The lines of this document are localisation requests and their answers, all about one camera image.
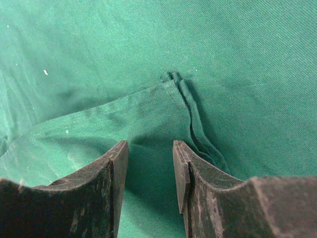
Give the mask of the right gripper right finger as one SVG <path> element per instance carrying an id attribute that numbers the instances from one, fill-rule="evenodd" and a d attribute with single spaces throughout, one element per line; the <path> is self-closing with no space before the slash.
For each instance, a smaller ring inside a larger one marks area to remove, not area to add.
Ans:
<path id="1" fill-rule="evenodd" d="M 189 238 L 314 238 L 316 177 L 237 179 L 173 143 L 179 212 Z"/>

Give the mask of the green surgical drape cloth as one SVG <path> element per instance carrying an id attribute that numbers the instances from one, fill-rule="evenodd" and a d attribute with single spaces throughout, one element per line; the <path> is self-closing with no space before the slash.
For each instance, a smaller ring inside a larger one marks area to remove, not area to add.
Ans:
<path id="1" fill-rule="evenodd" d="M 185 237 L 174 140 L 242 180 L 316 175 L 316 1 L 1 1 L 1 177 L 47 185 L 120 140 L 121 238 Z"/>

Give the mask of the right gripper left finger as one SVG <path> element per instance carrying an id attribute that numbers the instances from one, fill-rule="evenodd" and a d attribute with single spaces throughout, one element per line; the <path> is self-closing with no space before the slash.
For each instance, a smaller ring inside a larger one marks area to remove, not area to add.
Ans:
<path id="1" fill-rule="evenodd" d="M 1 179 L 1 237 L 117 237 L 128 156 L 128 143 L 122 140 L 47 186 L 28 187 Z"/>

